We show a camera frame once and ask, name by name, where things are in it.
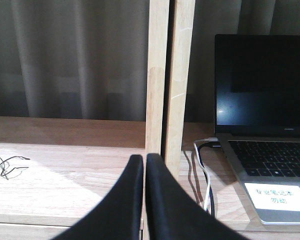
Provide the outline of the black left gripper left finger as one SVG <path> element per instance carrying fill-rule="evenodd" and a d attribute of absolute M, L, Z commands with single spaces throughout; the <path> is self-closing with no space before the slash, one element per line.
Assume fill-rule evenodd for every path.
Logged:
<path fill-rule="evenodd" d="M 138 240 L 143 205 L 144 165 L 131 155 L 121 176 L 102 201 L 55 240 Z"/>

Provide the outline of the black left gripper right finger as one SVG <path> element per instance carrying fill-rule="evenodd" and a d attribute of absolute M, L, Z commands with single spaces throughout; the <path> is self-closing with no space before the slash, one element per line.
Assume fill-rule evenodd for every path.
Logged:
<path fill-rule="evenodd" d="M 243 240 L 205 212 L 180 186 L 157 153 L 146 157 L 145 204 L 152 240 Z"/>

